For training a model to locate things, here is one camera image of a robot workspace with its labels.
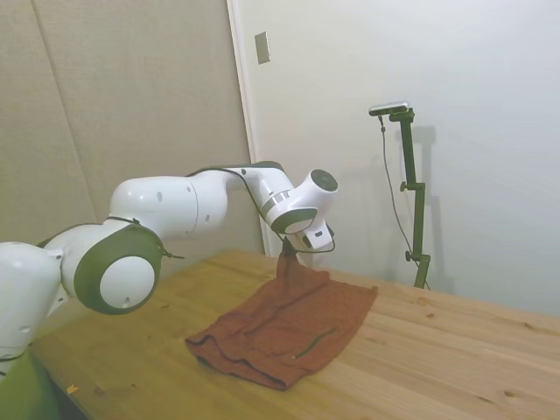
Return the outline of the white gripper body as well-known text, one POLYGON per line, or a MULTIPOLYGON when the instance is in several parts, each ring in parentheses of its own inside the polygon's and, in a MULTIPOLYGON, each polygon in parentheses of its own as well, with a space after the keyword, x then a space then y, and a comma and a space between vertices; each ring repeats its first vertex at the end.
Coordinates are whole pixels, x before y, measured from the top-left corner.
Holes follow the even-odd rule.
POLYGON ((290 239, 299 254, 325 254, 336 248, 334 232, 326 222, 295 234, 287 234, 284 238, 290 239))

